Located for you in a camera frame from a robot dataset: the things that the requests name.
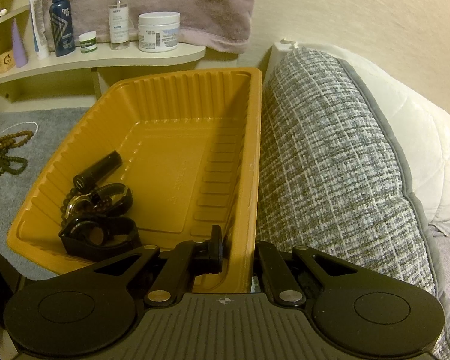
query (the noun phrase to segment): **small wooden box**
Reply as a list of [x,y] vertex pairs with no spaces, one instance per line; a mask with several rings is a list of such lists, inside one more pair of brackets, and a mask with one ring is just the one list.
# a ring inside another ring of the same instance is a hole
[[15,59],[13,58],[13,50],[0,55],[0,73],[6,73],[14,66]]

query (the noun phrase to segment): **round pad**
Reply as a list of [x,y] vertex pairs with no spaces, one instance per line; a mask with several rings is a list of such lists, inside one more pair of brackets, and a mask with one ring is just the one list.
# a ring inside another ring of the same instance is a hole
[[406,283],[386,293],[359,286],[325,289],[312,313],[325,336],[360,357],[420,353],[435,344],[444,323],[437,300]]
[[397,295],[375,292],[358,298],[355,302],[355,311],[369,322],[392,325],[408,317],[410,306]]
[[135,303],[125,288],[92,284],[75,291],[47,281],[41,288],[25,287],[5,309],[8,333],[24,351],[40,357],[78,357],[108,347],[132,326]]
[[88,295],[63,291],[44,298],[38,306],[38,311],[50,322],[72,323],[88,317],[94,308],[95,301]]

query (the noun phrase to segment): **white shelf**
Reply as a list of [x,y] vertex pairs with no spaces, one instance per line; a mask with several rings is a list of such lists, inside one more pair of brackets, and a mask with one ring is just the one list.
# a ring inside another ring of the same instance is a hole
[[4,17],[0,18],[0,24],[3,23],[4,21],[7,21],[9,19],[12,19],[13,17],[19,15],[22,12],[28,11],[30,9],[30,4],[24,5],[20,8],[17,8],[15,10],[13,10],[10,13],[7,13]]
[[0,84],[38,74],[55,71],[69,71],[82,68],[101,68],[108,66],[171,66],[197,61],[205,56],[204,46],[179,43],[175,50],[166,52],[143,52],[137,42],[130,42],[125,50],[113,51],[109,43],[100,43],[98,50],[82,54],[77,47],[68,55],[57,57],[52,53],[41,61],[30,60],[21,68],[13,67],[0,74]]

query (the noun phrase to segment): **white wall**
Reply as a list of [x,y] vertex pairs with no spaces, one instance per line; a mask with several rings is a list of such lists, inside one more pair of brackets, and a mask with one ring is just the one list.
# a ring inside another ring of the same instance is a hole
[[450,113],[450,0],[256,0],[241,66],[282,38],[349,49]]

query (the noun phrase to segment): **metal screw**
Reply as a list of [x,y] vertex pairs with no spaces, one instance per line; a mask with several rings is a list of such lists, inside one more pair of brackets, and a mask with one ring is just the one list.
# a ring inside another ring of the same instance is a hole
[[302,294],[292,289],[280,292],[279,297],[281,300],[284,300],[285,302],[298,302],[303,298]]
[[148,299],[150,299],[152,302],[165,302],[165,301],[169,300],[171,297],[170,292],[163,291],[161,289],[152,291],[147,296],[148,296]]

